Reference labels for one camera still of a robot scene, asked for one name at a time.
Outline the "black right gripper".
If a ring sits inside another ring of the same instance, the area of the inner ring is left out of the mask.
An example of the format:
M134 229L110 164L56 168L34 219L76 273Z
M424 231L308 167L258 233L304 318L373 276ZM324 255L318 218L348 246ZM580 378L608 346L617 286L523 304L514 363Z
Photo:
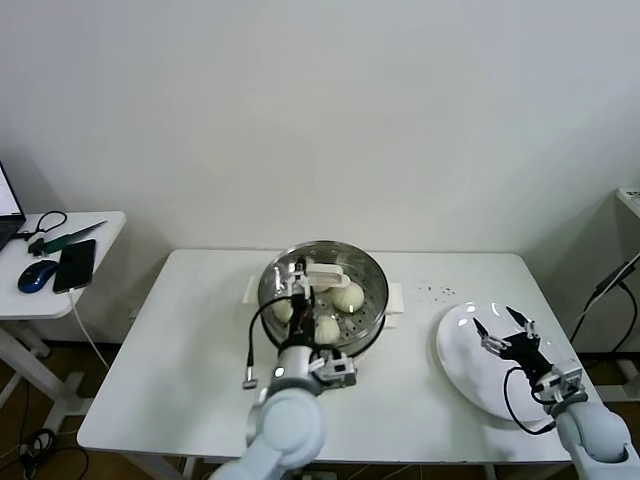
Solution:
M535 387L543 376L552 371L552 364L539 350L541 339L536 331L535 322L510 306L506 307L506 311L521 331L506 337L503 341L491 335L474 317L473 323L481 339L481 346L493 355L500 355L502 352L503 360L515 361L523 369L529 385Z

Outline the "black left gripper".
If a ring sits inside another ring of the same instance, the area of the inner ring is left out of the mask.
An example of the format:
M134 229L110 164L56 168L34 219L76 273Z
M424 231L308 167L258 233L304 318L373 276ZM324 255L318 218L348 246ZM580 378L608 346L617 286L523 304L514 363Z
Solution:
M307 275L307 260L300 256L294 263L293 275L286 280L286 296L292 297L293 313L289 320L287 345L302 345L314 347L315 342L315 297L307 298L300 291L310 290L310 280Z

